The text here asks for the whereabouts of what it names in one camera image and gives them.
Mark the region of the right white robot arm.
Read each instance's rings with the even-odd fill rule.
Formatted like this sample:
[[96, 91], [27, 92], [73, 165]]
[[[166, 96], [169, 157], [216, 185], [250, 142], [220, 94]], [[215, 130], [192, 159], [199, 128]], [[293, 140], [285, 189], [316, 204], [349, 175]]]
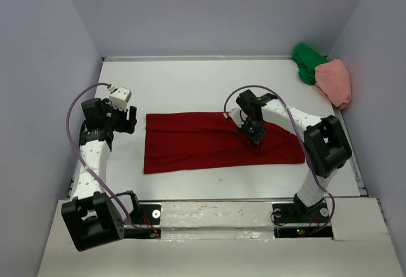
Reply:
[[256, 96], [251, 90], [240, 93], [237, 107], [226, 113], [237, 130], [252, 144], [260, 145], [267, 124], [277, 125], [295, 135], [305, 155], [308, 173], [291, 203], [273, 206], [271, 217], [277, 226], [312, 223], [314, 218], [329, 224], [332, 210], [325, 197], [337, 171], [352, 156], [352, 150], [337, 117], [317, 117], [291, 108], [278, 95], [268, 92]]

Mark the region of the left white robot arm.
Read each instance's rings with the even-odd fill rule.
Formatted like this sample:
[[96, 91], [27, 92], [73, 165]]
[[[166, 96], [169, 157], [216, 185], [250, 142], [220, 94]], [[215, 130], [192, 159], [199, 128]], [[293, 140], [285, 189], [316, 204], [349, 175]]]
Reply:
[[122, 202], [106, 184], [107, 163], [115, 132], [134, 133], [137, 109], [127, 101], [114, 105], [112, 98], [82, 102], [84, 121], [78, 142], [71, 145], [80, 163], [71, 200], [61, 214], [75, 248], [83, 252], [122, 240], [126, 226], [140, 217], [140, 204], [132, 191]]

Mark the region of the red t shirt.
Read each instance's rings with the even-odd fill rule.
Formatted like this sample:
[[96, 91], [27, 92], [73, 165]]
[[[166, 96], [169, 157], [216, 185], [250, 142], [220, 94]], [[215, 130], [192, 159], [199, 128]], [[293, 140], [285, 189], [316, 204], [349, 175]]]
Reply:
[[145, 174], [267, 164], [302, 164], [305, 155], [289, 131], [267, 124], [256, 146], [221, 112], [146, 116]]

